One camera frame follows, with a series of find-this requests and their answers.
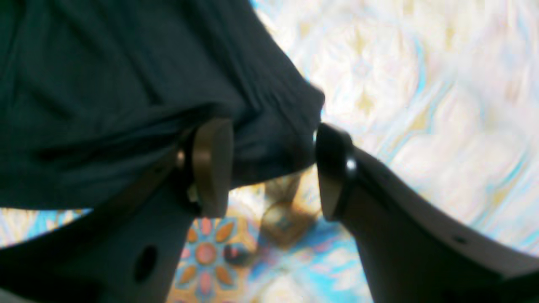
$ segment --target black shirt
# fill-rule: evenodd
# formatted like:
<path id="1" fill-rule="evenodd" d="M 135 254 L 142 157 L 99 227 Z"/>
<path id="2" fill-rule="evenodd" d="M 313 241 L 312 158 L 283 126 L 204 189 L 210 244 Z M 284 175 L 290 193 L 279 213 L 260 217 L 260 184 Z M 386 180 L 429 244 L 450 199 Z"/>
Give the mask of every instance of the black shirt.
<path id="1" fill-rule="evenodd" d="M 233 187 L 314 162 L 324 96 L 248 0 L 0 3 L 0 206 L 96 206 L 213 115 Z"/>

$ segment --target dark cloth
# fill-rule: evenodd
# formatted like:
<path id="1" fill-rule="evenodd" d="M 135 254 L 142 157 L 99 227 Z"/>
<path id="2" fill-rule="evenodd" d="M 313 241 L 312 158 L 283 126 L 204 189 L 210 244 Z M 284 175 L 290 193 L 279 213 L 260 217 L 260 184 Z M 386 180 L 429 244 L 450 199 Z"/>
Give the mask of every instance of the dark cloth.
<path id="1" fill-rule="evenodd" d="M 314 163 L 323 94 L 248 0 L 0 1 L 0 206 L 91 208 L 212 116 L 233 187 Z"/>

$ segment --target patterned carpet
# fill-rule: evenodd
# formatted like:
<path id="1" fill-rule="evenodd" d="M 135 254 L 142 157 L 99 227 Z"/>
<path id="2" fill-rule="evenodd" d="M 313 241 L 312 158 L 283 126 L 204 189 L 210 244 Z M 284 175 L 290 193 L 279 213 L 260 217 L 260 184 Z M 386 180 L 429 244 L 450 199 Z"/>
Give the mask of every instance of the patterned carpet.
<path id="1" fill-rule="evenodd" d="M 532 0 L 257 0 L 348 130 L 454 218 L 539 256 L 539 7 Z M 8 245 L 80 212 L 0 210 Z M 370 302 L 354 242 L 321 218 L 316 168 L 198 220 L 169 302 Z"/>

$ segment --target black plastic arm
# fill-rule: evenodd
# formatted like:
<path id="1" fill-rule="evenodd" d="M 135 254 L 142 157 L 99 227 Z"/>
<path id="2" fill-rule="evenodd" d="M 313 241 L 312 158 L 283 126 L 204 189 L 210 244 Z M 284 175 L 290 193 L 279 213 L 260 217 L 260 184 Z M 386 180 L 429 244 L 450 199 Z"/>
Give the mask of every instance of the black plastic arm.
<path id="1" fill-rule="evenodd" d="M 343 130 L 319 127 L 316 161 L 323 215 L 356 239 L 375 302 L 539 300 L 539 259 L 453 220 Z"/>
<path id="2" fill-rule="evenodd" d="M 193 220 L 225 215 L 232 136 L 226 119 L 186 130 L 107 203 L 0 250 L 0 288 L 37 302 L 165 302 Z M 197 201 L 187 195 L 191 187 Z"/>

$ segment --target screw hole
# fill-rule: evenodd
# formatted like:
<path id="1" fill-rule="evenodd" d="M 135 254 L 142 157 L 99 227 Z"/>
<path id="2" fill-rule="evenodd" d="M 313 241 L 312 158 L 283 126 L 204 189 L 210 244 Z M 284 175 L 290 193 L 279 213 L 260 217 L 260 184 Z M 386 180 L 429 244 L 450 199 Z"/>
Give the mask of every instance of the screw hole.
<path id="1" fill-rule="evenodd" d="M 146 246 L 135 263 L 135 281 L 140 283 L 146 280 L 157 264 L 157 248 Z"/>
<path id="2" fill-rule="evenodd" d="M 455 240 L 457 243 L 460 243 L 460 244 L 468 243 L 468 241 L 465 238 L 462 238 L 461 236 L 454 236 L 453 240 Z"/>

